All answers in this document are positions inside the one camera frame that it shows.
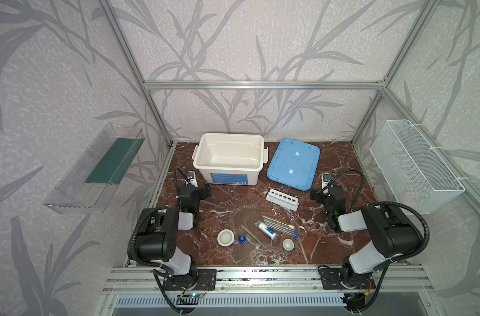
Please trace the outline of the cork-stoppered glass test tube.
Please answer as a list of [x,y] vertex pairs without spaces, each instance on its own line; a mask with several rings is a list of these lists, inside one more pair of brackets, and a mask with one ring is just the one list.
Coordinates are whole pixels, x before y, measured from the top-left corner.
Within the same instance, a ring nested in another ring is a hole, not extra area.
[[271,224],[278,225],[278,226],[281,226],[281,227],[285,227],[286,229],[295,230],[295,227],[293,225],[289,225],[289,224],[277,221],[275,219],[271,219],[271,218],[266,217],[266,216],[262,216],[262,217],[265,221],[267,221]]

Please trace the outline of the blue-capped test tube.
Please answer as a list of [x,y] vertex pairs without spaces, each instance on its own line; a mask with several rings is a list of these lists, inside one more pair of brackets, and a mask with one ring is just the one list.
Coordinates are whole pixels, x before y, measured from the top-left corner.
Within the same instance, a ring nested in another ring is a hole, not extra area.
[[264,221],[268,227],[270,227],[271,229],[274,229],[278,232],[281,232],[281,233],[285,233],[285,234],[288,234],[290,236],[293,236],[294,238],[298,238],[299,235],[298,235],[298,232],[295,230],[295,229],[292,229],[291,227],[288,227],[288,226],[284,226],[284,225],[279,225],[275,222],[270,222],[268,220],[265,220]]
[[285,229],[279,226],[269,225],[270,229],[276,231],[277,233],[287,234],[291,238],[299,239],[299,234],[296,230]]

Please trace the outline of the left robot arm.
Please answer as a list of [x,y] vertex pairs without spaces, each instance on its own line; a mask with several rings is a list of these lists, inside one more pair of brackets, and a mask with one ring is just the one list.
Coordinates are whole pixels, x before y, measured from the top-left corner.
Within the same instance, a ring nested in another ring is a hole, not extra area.
[[144,209],[128,242],[127,254],[136,263],[155,268],[155,275],[194,283],[196,263],[178,247],[179,231],[199,224],[200,202],[211,196],[211,186],[186,184],[179,193],[178,206]]

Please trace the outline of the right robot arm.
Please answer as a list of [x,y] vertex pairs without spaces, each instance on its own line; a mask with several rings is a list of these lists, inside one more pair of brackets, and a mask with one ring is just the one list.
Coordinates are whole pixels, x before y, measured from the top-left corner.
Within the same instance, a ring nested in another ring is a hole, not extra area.
[[420,254],[429,244],[430,231],[426,220],[408,205],[381,201],[345,211],[345,195],[339,187],[313,189],[311,200],[322,204],[330,229],[336,233],[366,230],[370,242],[345,258],[331,277],[345,288],[356,288],[373,272],[384,270],[391,263]]

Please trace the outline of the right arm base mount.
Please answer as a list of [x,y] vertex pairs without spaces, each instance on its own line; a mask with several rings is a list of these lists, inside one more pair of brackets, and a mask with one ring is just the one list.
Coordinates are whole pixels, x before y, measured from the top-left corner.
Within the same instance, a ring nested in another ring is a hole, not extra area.
[[352,268],[344,265],[340,268],[332,268],[320,265],[317,268],[324,290],[357,290],[370,292],[376,289],[376,284],[371,273],[357,274]]

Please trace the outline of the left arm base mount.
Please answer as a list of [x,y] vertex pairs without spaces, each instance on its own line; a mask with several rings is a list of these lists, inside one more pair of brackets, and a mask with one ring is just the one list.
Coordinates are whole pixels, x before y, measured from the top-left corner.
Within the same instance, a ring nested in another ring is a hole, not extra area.
[[171,276],[165,278],[162,286],[164,290],[185,290],[192,288],[195,290],[214,290],[217,281],[216,269],[198,269],[191,270],[187,275]]

